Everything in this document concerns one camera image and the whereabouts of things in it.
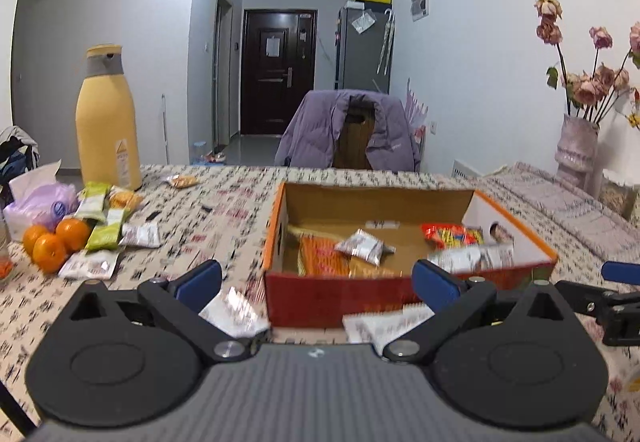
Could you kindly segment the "green snack bar upper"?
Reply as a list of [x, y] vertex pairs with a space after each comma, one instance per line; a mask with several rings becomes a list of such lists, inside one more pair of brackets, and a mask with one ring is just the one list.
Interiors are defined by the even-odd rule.
[[96, 223], [106, 222], [106, 199], [111, 186], [104, 182], [87, 182], [80, 192], [79, 205], [74, 217], [80, 220], [91, 220]]

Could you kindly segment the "purple jacket on chair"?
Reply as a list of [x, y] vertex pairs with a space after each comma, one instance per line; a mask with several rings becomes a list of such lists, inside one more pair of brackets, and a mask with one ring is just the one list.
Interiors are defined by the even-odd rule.
[[365, 90], [313, 90], [281, 137], [274, 164], [297, 168], [420, 170], [399, 99]]

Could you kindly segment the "purple tissue pack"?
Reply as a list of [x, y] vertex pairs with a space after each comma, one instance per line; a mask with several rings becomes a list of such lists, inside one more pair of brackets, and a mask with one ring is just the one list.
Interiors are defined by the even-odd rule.
[[43, 225], [53, 232], [78, 208], [78, 193], [72, 183], [56, 179], [61, 162], [29, 170], [11, 180], [13, 202], [3, 208], [3, 217], [12, 242], [21, 243], [32, 225]]

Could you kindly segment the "orange red cardboard box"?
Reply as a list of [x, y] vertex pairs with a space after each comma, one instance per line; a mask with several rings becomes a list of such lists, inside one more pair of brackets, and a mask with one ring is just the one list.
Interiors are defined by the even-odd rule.
[[[464, 225], [503, 230], [514, 240], [514, 256], [483, 277], [501, 289], [516, 289], [551, 277], [556, 252], [522, 221], [478, 190], [332, 187], [285, 182], [272, 207], [262, 269], [268, 319], [279, 329], [338, 329], [347, 314], [387, 312], [416, 303], [411, 271], [436, 242], [424, 225]], [[315, 236], [338, 243], [366, 231], [392, 252], [383, 256], [380, 277], [362, 262], [329, 267], [312, 275], [304, 267], [299, 240]]]

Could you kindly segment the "orange spicy strip snack pack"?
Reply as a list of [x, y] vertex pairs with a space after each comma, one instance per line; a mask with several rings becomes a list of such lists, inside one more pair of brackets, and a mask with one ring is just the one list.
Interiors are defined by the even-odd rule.
[[297, 269], [301, 277], [349, 277], [350, 279], [392, 279], [402, 277], [400, 270], [376, 267], [356, 257], [337, 251], [341, 241], [330, 237], [303, 233], [298, 238]]

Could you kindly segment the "white sachet by green bars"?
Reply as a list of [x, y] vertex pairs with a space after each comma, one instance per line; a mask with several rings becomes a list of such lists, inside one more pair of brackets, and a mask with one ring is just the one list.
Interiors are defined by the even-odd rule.
[[122, 233], [119, 240], [120, 246], [155, 249], [162, 245], [160, 230], [154, 222], [145, 222], [143, 225], [124, 223], [120, 233]]

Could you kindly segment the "wall picture frame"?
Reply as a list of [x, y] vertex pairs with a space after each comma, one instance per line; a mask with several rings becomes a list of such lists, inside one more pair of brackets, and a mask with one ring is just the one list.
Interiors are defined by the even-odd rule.
[[427, 17], [430, 14], [430, 0], [411, 0], [410, 13], [413, 22]]

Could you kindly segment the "red noodle snack bag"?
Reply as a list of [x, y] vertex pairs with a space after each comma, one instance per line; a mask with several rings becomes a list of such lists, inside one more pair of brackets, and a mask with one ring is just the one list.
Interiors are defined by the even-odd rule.
[[427, 243], [436, 249], [462, 248], [485, 243], [481, 228], [455, 223], [424, 223], [421, 225], [421, 231]]

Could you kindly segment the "white snack sachet near oranges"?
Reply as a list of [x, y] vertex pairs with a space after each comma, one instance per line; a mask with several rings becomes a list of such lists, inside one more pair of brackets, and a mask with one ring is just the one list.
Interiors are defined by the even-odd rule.
[[58, 277], [76, 281], [111, 280], [119, 255], [119, 251], [78, 251], [64, 262]]

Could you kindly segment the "right orange mandarin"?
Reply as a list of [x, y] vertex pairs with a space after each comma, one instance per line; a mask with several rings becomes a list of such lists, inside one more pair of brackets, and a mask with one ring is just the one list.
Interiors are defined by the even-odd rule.
[[55, 228], [55, 234], [62, 240], [66, 251], [82, 251], [89, 240], [92, 228], [86, 221], [77, 218], [64, 218]]

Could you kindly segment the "green snack bar lower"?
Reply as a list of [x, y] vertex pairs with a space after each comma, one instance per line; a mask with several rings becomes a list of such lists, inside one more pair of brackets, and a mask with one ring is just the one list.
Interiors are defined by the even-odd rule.
[[114, 251], [119, 245], [120, 230], [128, 218], [125, 208], [112, 208], [106, 214], [106, 222], [92, 230], [86, 251]]

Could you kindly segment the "wooden chair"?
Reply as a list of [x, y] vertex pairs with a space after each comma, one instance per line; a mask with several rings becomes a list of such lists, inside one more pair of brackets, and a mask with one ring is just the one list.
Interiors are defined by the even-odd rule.
[[371, 103], [352, 103], [335, 143], [333, 167], [338, 169], [371, 170], [367, 147], [375, 126], [375, 112]]

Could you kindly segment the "green snack bar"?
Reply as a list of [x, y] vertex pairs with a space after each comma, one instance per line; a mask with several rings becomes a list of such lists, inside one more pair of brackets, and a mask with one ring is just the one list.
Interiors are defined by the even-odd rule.
[[125, 208], [112, 208], [106, 214], [106, 222], [92, 230], [86, 251], [114, 251], [119, 245], [120, 230], [128, 218]]
[[111, 186], [104, 182], [87, 182], [80, 192], [79, 205], [74, 217], [80, 220], [91, 220], [96, 223], [106, 222], [106, 199]]

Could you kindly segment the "front orange mandarin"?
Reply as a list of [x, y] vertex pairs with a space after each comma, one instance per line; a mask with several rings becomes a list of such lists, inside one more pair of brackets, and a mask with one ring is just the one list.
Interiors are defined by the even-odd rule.
[[66, 246], [58, 235], [43, 234], [35, 241], [32, 249], [32, 261], [42, 273], [58, 273], [66, 259]]

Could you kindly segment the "folded pink grey blanket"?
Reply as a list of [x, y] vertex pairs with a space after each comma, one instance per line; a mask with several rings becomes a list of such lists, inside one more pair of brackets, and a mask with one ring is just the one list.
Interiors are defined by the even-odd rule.
[[639, 230], [551, 173], [518, 163], [476, 184], [558, 253], [555, 280], [597, 283], [604, 262], [639, 261]]

